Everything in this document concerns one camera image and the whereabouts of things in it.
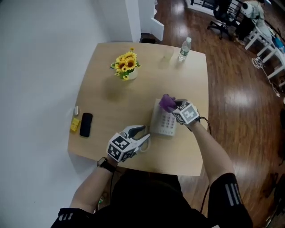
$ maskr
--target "watch strap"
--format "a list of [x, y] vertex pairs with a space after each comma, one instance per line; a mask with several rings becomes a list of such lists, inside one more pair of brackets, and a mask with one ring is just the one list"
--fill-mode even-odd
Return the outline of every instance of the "watch strap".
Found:
[[109, 170], [110, 172], [114, 173], [117, 167], [112, 166], [110, 163], [108, 163], [108, 160], [106, 159], [101, 167]]

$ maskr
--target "purple object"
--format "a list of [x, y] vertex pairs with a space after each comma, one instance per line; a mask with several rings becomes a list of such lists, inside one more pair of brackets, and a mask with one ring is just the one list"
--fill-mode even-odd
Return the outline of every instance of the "purple object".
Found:
[[168, 94], [162, 96], [159, 105], [167, 112], [172, 112], [177, 109], [175, 98], [170, 97]]

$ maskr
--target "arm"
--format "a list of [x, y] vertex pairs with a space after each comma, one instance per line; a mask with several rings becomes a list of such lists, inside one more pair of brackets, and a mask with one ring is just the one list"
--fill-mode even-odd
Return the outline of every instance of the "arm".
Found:
[[201, 123], [194, 121], [187, 127], [192, 130], [198, 142], [210, 185], [221, 175], [234, 173], [228, 154]]
[[[114, 167], [118, 164], [110, 156], [107, 156], [107, 160]], [[97, 167], [76, 190], [70, 208], [79, 208], [93, 214], [112, 174], [105, 168]]]
[[264, 20], [264, 11], [263, 8], [261, 6], [259, 6], [259, 19]]

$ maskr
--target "flower vase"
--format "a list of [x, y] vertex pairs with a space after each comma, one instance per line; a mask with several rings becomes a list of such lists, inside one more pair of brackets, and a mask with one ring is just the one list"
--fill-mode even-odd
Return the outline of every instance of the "flower vase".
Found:
[[133, 80], [138, 76], [137, 68], [134, 69], [133, 72], [129, 73], [129, 80]]

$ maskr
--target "black phone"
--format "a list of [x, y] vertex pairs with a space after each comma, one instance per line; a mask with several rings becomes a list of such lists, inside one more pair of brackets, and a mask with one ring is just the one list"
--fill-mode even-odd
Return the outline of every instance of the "black phone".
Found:
[[90, 129], [91, 129], [91, 122], [92, 122], [93, 115], [91, 113], [83, 113], [80, 132], [79, 134], [83, 137], [89, 137]]

